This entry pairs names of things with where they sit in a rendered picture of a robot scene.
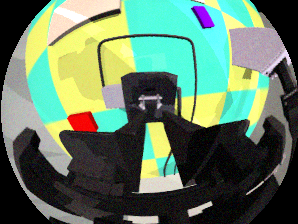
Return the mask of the small purple block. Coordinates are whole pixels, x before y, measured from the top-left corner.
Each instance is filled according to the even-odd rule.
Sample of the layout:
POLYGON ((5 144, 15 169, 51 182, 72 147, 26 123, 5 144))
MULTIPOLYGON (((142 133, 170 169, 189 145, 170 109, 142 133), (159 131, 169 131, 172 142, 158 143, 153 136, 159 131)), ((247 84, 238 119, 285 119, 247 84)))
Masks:
POLYGON ((214 22, 212 18, 210 18, 209 12, 206 11, 205 7, 196 7, 193 6, 192 10, 194 11, 194 14, 197 16, 198 23, 200 23, 201 28, 213 28, 214 22))

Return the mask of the red block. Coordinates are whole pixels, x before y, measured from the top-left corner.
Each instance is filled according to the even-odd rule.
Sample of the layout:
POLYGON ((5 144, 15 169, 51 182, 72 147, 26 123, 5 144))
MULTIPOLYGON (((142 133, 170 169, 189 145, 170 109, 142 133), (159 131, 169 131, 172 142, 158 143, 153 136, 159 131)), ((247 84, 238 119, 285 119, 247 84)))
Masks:
POLYGON ((98 129, 96 120, 93 119, 92 112, 73 113, 73 115, 69 115, 67 119, 73 131, 76 129, 76 131, 94 132, 98 129))

